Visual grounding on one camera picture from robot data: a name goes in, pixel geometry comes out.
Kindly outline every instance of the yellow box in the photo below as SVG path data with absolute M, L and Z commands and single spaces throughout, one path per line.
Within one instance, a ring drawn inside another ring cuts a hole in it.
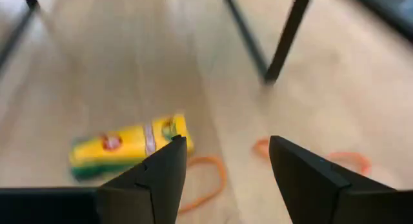
M 69 156 L 72 173 L 77 179 L 85 179 L 131 167 L 170 143 L 178 134 L 186 137 L 188 153 L 191 153 L 194 144 L 182 114 L 77 141 Z

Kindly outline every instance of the wooden floor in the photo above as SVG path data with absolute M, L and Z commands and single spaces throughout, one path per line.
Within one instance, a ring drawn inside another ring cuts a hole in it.
M 0 36 L 21 6 L 6 1 Z M 236 1 L 270 61 L 292 0 Z M 413 51 L 353 0 L 313 0 L 273 87 L 223 0 L 39 2 L 0 81 L 2 187 L 83 185 L 68 173 L 75 137 L 183 111 L 196 155 L 222 157 L 230 183 L 178 223 L 290 223 L 251 152 L 269 135 L 360 152 L 371 178 L 413 188 Z M 215 186 L 212 168 L 190 169 L 183 202 Z

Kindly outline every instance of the orange rubber band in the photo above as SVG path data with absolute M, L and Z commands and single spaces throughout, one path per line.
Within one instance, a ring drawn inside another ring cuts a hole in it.
M 336 161 L 340 159 L 350 159 L 351 161 L 357 163 L 358 173 L 367 176 L 372 167 L 370 161 L 363 155 L 357 152 L 333 152 L 328 155 L 328 160 Z
M 207 194 L 206 196 L 197 198 L 195 199 L 195 201 L 181 207 L 178 210 L 178 214 L 184 214 L 192 209 L 198 208 L 200 205 L 216 197 L 219 193 L 221 193 L 224 190 L 225 186 L 227 185 L 227 172 L 225 170 L 225 166 L 222 160 L 215 156 L 192 157 L 189 159 L 187 167 L 191 167 L 192 165 L 198 163 L 210 163 L 215 165 L 218 169 L 219 177 L 221 178 L 220 185 L 217 190 Z
M 261 158 L 270 161 L 270 152 L 268 151 L 269 145 L 270 139 L 264 137 L 256 142 L 256 144 L 252 147 L 252 150 Z

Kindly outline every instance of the black chair leg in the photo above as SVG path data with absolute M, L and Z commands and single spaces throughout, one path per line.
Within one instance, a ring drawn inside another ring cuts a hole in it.
M 281 34 L 276 53 L 265 74 L 264 79 L 266 83 L 275 83 L 277 81 L 309 2 L 310 0 L 294 1 L 283 33 Z

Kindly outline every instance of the black frame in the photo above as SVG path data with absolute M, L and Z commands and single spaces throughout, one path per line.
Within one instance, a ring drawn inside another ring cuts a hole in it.
M 1 223 L 173 224 L 186 158 L 178 135 L 100 187 L 0 188 Z
M 32 14 L 39 6 L 37 0 L 26 0 L 26 3 L 28 5 L 27 12 L 22 16 L 20 22 L 10 33 L 5 44 L 0 48 L 0 72 L 23 35 L 29 20 L 31 20 L 31 17 L 33 16 Z
M 240 12 L 237 9 L 237 6 L 234 4 L 233 0 L 227 0 L 238 23 L 238 27 L 241 31 L 241 34 L 244 37 L 244 40 L 247 44 L 249 51 L 256 62 L 259 72 L 261 72 L 264 82 L 266 83 L 275 83 L 281 73 L 283 68 L 285 59 L 288 56 L 290 51 L 291 45 L 294 42 L 294 38 L 297 34 L 297 30 L 301 21 L 303 20 L 303 16 L 305 11 L 307 10 L 308 4 L 310 0 L 295 0 L 291 9 L 288 19 L 284 25 L 283 33 L 278 42 L 278 46 L 276 49 L 276 53 L 272 58 L 272 62 L 270 66 L 265 65 L 265 60 L 263 59 L 262 54 L 259 52 L 259 48 L 252 37 L 252 34 L 248 31 L 244 20 L 241 18 Z
M 269 154 L 294 224 L 413 222 L 413 190 L 388 187 L 280 136 L 271 136 Z

